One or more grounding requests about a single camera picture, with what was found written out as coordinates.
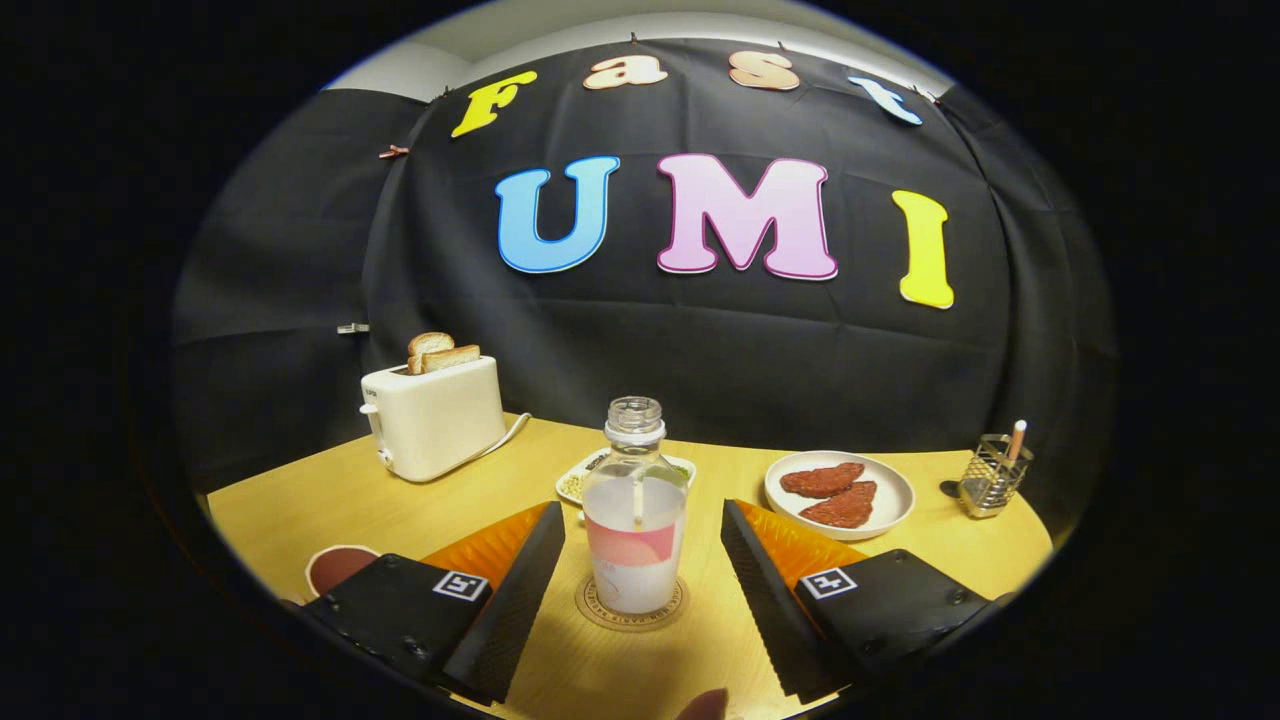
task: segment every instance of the meat patty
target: meat patty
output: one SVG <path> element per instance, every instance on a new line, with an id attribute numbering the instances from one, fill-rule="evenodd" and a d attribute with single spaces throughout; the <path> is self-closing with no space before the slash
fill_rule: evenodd
<path id="1" fill-rule="evenodd" d="M 861 462 L 842 462 L 835 468 L 818 468 L 782 475 L 782 489 L 804 497 L 832 497 L 849 489 L 865 470 Z"/>
<path id="2" fill-rule="evenodd" d="M 854 483 L 847 491 L 805 507 L 800 516 L 814 523 L 833 528 L 860 528 L 872 516 L 872 500 L 876 497 L 876 483 Z"/>

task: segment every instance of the metal cup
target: metal cup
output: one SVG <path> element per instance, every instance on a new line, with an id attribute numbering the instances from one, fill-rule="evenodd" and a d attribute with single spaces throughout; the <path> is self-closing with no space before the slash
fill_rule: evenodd
<path id="1" fill-rule="evenodd" d="M 960 503 L 970 518 L 992 518 L 1012 500 L 1036 456 L 1023 446 L 1018 457 L 1009 457 L 1012 438 L 987 434 L 978 439 L 973 460 L 959 482 Z"/>

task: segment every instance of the letter m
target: letter m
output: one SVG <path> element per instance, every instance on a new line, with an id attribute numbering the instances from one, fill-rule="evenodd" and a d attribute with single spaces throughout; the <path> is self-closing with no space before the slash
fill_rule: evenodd
<path id="1" fill-rule="evenodd" d="M 719 237 L 730 263 L 745 270 L 755 259 L 764 233 L 774 225 L 773 250 L 764 268 L 776 275 L 803 281 L 836 277 L 838 266 L 827 252 L 822 222 L 822 183 L 827 169 L 815 163 L 778 159 L 748 196 L 713 155 L 668 155 L 658 170 L 671 177 L 671 245 L 658 254 L 658 266 L 669 273 L 705 273 L 718 258 L 707 247 L 703 219 Z"/>

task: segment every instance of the white toaster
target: white toaster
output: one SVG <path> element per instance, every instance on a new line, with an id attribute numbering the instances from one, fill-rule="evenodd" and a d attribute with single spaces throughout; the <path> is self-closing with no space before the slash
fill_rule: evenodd
<path id="1" fill-rule="evenodd" d="M 365 375 L 360 387 L 378 457 L 410 482 L 443 475 L 507 432 L 498 363 L 489 356 L 421 375 L 389 368 Z"/>

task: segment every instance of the toast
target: toast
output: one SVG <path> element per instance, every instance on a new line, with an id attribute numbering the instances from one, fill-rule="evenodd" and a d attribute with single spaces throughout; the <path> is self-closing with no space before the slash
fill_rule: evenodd
<path id="1" fill-rule="evenodd" d="M 449 333 L 422 333 L 408 341 L 410 357 L 442 350 L 453 350 L 453 337 Z"/>
<path id="2" fill-rule="evenodd" d="M 445 368 L 452 368 L 454 365 L 461 365 L 463 363 L 471 363 L 472 360 L 480 359 L 480 346 L 479 345 L 465 345 L 462 347 L 456 347 L 453 350 L 442 350 L 439 352 L 428 352 L 426 355 L 419 355 L 422 361 L 422 372 L 433 373 L 435 370 L 443 370 Z"/>

